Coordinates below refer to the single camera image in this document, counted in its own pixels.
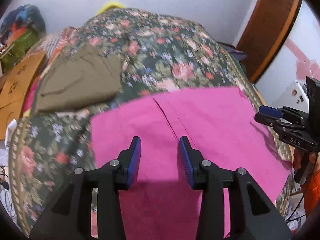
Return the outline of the right hand orange sleeve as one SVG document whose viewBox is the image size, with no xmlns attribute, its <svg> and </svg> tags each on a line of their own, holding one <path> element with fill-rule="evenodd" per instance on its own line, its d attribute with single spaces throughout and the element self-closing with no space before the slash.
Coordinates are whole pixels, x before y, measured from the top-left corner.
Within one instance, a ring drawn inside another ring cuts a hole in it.
<svg viewBox="0 0 320 240">
<path fill-rule="evenodd" d="M 304 151 L 301 151 L 298 148 L 295 148 L 294 153 L 293 153 L 293 169 L 295 171 L 295 174 L 298 173 L 298 170 L 301 168 L 302 166 L 302 159 L 304 156 L 308 156 L 309 157 L 309 161 L 312 163 L 311 167 L 313 167 L 314 164 L 314 154 L 309 154 L 309 153 L 304 153 Z"/>
</svg>

